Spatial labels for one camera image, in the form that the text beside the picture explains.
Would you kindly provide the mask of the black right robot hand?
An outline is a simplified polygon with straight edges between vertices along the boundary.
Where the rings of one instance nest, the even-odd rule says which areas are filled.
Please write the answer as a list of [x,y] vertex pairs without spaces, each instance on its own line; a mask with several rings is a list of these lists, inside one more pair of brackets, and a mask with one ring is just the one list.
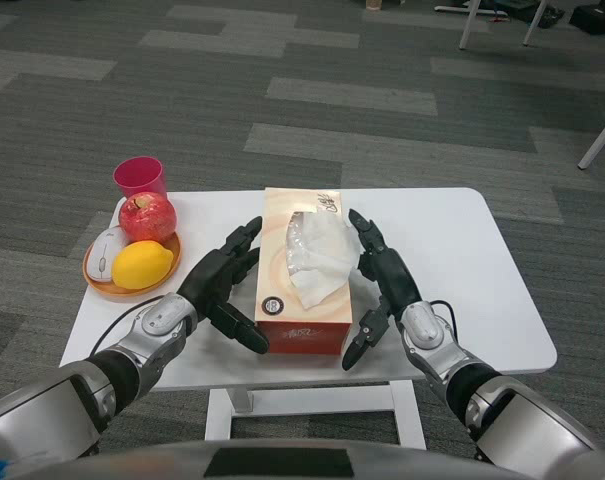
[[376,283],[380,291],[379,305],[368,310],[359,321],[359,331],[342,358],[342,368],[350,370],[369,349],[377,345],[389,328],[389,318],[396,321],[411,304],[422,300],[418,286],[399,253],[387,246],[383,234],[373,220],[365,219],[350,209],[348,219],[356,229],[364,249],[358,270]]

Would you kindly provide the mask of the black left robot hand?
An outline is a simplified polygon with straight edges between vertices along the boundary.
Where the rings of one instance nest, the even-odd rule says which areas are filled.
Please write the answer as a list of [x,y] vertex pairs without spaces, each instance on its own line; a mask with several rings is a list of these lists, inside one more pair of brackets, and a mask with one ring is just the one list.
[[229,298],[233,287],[240,284],[259,261],[260,249],[252,243],[261,229],[260,216],[236,228],[222,247],[208,252],[193,267],[177,290],[177,294],[195,308],[200,319],[209,319],[224,336],[257,354],[268,352],[269,340]]

